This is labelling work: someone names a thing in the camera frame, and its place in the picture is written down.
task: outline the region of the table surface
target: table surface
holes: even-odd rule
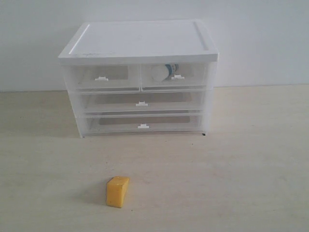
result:
[[[85,139],[66,92],[0,93],[0,231],[307,232],[309,86],[214,93],[208,136]]]

